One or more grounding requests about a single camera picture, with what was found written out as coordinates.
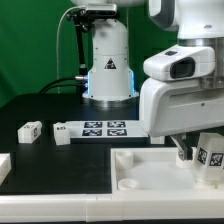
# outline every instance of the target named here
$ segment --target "black table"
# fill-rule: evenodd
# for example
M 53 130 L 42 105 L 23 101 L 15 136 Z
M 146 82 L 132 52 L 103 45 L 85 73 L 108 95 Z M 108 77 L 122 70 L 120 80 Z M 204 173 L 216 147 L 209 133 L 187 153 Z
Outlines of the black table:
M 0 195 L 109 194 L 110 149 L 107 143 L 56 146 L 53 124 L 80 120 L 137 120 L 138 105 L 102 110 L 80 103 L 75 94 L 26 94 L 0 109 L 0 153 L 11 153 L 12 170 Z M 41 121 L 42 134 L 33 144 L 18 144 L 17 130 L 28 121 Z M 123 147 L 148 147 L 133 142 Z M 150 223 L 223 223 L 223 220 L 155 220 Z

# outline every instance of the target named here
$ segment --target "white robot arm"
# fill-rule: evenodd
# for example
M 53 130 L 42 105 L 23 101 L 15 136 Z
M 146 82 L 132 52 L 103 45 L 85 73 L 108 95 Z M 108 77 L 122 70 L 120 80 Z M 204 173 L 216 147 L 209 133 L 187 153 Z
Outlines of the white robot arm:
M 154 23 L 179 31 L 177 45 L 144 62 L 143 129 L 158 137 L 224 125 L 224 1 L 148 2 Z

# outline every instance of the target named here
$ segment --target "black cable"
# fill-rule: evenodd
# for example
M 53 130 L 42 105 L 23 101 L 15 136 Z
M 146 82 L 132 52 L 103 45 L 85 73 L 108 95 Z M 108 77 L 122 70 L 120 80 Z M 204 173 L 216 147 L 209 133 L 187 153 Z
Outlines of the black cable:
M 46 92 L 48 92 L 50 89 L 53 88 L 59 88 L 59 87 L 69 87 L 69 86 L 73 86 L 73 87 L 79 87 L 79 86 L 83 86 L 83 84 L 66 84 L 66 85 L 53 85 L 53 86 L 49 86 L 48 88 L 45 88 L 44 91 L 39 92 L 39 94 L 44 94 Z
M 57 79 L 53 82 L 50 82 L 48 83 L 46 86 L 44 86 L 40 91 L 39 93 L 44 93 L 46 89 L 48 89 L 49 87 L 53 86 L 54 84 L 57 84 L 57 83 L 61 83 L 61 82 L 64 82 L 64 81 L 73 81 L 75 80 L 75 76 L 71 76 L 71 77 L 66 77 L 66 78 L 61 78 L 61 79 Z

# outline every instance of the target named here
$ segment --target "white cube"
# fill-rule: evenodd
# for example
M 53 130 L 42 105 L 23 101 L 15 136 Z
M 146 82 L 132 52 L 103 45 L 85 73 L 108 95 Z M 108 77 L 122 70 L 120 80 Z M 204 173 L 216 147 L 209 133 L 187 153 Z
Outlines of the white cube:
M 69 145 L 70 140 L 70 132 L 63 123 L 56 123 L 54 124 L 54 139 L 56 145 Z
M 194 161 L 198 179 L 221 180 L 224 165 L 224 137 L 217 133 L 201 133 Z
M 33 143 L 41 135 L 40 121 L 27 122 L 18 130 L 19 143 Z
M 0 154 L 0 185 L 11 170 L 10 154 Z

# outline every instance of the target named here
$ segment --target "green screen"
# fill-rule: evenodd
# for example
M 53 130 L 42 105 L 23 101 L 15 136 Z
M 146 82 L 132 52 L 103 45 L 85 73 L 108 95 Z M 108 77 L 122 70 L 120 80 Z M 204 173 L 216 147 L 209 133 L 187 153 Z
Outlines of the green screen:
M 0 7 L 0 106 L 20 94 L 38 93 L 57 78 L 56 34 L 70 0 L 1 0 Z M 139 90 L 146 79 L 146 58 L 176 44 L 176 33 L 157 28 L 147 16 L 146 4 L 121 9 L 119 19 L 129 24 L 130 68 Z M 92 66 L 91 32 L 83 34 L 88 68 Z M 78 74 L 75 28 L 62 23 L 60 35 L 60 77 Z M 67 88 L 62 92 L 74 92 Z

